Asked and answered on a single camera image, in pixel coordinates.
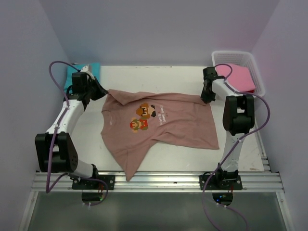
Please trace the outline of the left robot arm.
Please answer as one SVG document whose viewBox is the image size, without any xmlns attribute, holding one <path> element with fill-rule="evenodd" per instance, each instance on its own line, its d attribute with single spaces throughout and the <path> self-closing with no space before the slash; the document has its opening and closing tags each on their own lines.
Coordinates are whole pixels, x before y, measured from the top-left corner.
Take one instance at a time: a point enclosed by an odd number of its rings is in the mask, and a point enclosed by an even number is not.
<svg viewBox="0 0 308 231">
<path fill-rule="evenodd" d="M 63 106 L 54 123 L 35 137 L 38 164 L 42 172 L 83 178 L 84 185 L 95 189 L 100 183 L 97 168 L 79 160 L 71 135 L 88 104 L 103 98 L 108 91 L 90 71 L 73 73 L 70 89 L 72 93 L 64 92 Z"/>
</svg>

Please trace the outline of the folded pink t-shirt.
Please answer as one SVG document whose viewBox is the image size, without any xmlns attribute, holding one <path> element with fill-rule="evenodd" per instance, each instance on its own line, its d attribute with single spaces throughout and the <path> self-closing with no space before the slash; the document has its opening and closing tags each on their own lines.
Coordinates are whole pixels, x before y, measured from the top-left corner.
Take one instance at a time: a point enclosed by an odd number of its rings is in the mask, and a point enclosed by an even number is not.
<svg viewBox="0 0 308 231">
<path fill-rule="evenodd" d="M 215 66 L 219 76 L 227 78 L 227 83 L 235 90 L 256 90 L 255 84 L 247 67 L 235 64 L 218 64 Z"/>
</svg>

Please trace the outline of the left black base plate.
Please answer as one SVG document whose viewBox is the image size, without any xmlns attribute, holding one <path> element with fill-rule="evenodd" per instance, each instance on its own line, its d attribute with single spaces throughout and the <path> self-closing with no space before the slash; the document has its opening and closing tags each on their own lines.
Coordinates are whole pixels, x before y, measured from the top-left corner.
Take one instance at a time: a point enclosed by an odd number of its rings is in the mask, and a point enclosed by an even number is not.
<svg viewBox="0 0 308 231">
<path fill-rule="evenodd" d="M 73 190 L 113 190 L 115 175 L 98 175 L 95 179 L 79 178 L 72 183 Z"/>
</svg>

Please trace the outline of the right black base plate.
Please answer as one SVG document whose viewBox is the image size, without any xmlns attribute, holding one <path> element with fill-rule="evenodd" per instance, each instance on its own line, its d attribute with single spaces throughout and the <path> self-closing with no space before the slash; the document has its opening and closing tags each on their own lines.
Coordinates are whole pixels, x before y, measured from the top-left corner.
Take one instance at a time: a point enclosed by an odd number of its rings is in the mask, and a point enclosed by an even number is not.
<svg viewBox="0 0 308 231">
<path fill-rule="evenodd" d="M 204 185 L 208 180 L 210 175 L 199 175 L 199 185 L 200 189 L 204 189 Z M 219 181 L 215 176 L 213 176 L 207 185 L 205 186 L 205 190 L 242 190 L 242 180 L 241 176 L 238 175 L 237 179 L 230 180 L 221 180 Z"/>
</svg>

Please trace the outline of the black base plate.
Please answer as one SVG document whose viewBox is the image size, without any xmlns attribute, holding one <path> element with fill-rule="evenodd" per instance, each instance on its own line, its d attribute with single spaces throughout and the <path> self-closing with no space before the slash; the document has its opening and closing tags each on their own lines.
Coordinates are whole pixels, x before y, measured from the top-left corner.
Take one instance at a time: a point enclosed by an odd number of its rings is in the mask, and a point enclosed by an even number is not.
<svg viewBox="0 0 308 231">
<path fill-rule="evenodd" d="M 113 190 L 115 175 L 98 175 L 95 179 L 79 178 L 72 183 L 73 190 Z"/>
<path fill-rule="evenodd" d="M 199 185 L 200 189 L 204 189 L 204 185 L 208 180 L 210 175 L 199 175 Z M 219 181 L 215 176 L 213 176 L 207 185 L 205 186 L 205 190 L 242 190 L 242 180 L 241 176 L 238 175 L 237 179 L 230 180 L 221 180 Z"/>
</svg>

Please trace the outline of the white plastic basket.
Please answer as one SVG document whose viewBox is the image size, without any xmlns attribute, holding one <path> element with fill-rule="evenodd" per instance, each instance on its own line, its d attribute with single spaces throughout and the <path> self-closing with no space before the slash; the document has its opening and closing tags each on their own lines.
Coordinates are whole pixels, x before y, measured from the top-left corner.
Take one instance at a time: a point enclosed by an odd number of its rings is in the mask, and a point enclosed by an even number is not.
<svg viewBox="0 0 308 231">
<path fill-rule="evenodd" d="M 235 64 L 248 68 L 255 84 L 255 93 L 263 97 L 265 88 L 253 55 L 245 51 L 214 51 L 211 54 L 213 65 Z"/>
</svg>

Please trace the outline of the dusty pink printed t-shirt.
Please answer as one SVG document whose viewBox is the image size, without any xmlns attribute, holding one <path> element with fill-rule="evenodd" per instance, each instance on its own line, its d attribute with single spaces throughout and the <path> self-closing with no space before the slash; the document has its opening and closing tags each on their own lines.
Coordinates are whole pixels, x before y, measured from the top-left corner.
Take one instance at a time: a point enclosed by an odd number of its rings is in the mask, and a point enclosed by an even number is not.
<svg viewBox="0 0 308 231">
<path fill-rule="evenodd" d="M 157 142 L 218 150 L 210 104 L 197 95 L 109 90 L 102 140 L 130 181 Z"/>
</svg>

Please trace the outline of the red t-shirt in basket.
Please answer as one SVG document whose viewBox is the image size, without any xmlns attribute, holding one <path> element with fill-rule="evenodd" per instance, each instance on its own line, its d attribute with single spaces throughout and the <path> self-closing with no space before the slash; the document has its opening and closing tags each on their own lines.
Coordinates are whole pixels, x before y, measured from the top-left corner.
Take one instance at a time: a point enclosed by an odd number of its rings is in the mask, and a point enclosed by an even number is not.
<svg viewBox="0 0 308 231">
<path fill-rule="evenodd" d="M 245 90 L 243 92 L 245 92 L 245 93 L 255 93 L 255 90 Z"/>
</svg>

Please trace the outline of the folded teal t-shirt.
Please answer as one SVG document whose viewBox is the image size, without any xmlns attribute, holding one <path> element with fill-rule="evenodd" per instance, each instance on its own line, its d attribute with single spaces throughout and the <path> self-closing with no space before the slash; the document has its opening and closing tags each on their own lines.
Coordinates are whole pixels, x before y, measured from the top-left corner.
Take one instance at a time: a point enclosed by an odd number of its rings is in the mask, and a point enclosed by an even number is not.
<svg viewBox="0 0 308 231">
<path fill-rule="evenodd" d="M 90 63 L 89 65 L 92 66 L 92 74 L 100 81 L 100 70 L 101 64 L 100 63 Z M 86 64 L 74 64 L 73 65 L 78 70 L 81 70 Z M 72 67 L 67 68 L 67 78 L 64 85 L 64 92 L 67 91 L 68 87 L 72 85 L 72 74 L 76 72 L 76 70 Z"/>
</svg>

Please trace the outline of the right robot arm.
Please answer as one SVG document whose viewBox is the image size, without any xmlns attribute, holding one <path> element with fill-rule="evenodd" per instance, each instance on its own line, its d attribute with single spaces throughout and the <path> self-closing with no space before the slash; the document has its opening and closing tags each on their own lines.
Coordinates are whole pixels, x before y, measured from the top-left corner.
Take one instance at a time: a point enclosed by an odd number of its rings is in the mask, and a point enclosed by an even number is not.
<svg viewBox="0 0 308 231">
<path fill-rule="evenodd" d="M 251 95 L 242 95 L 226 86 L 224 76 L 218 75 L 215 67 L 203 69 L 204 87 L 201 99 L 210 103 L 220 96 L 224 101 L 223 127 L 226 130 L 226 142 L 221 161 L 214 173 L 205 172 L 199 176 L 203 190 L 241 190 L 239 176 L 239 157 L 243 145 L 243 135 L 248 134 L 255 125 L 255 103 Z"/>
</svg>

